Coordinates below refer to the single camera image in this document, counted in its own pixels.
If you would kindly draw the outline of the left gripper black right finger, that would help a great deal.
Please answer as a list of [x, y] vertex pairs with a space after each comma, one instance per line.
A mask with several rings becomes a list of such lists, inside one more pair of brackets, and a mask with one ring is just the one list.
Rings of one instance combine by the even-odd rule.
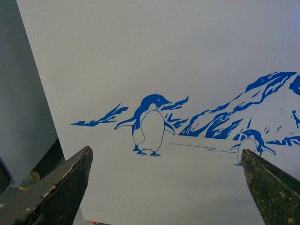
[[241, 154], [246, 183], [266, 225], [300, 223], [300, 181], [249, 149]]

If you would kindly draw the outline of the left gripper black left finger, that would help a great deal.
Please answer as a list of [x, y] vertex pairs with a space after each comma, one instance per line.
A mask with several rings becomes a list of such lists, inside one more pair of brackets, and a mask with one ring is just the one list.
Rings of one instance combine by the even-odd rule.
[[93, 151], [84, 147], [0, 209], [2, 225], [71, 225], [85, 194]]

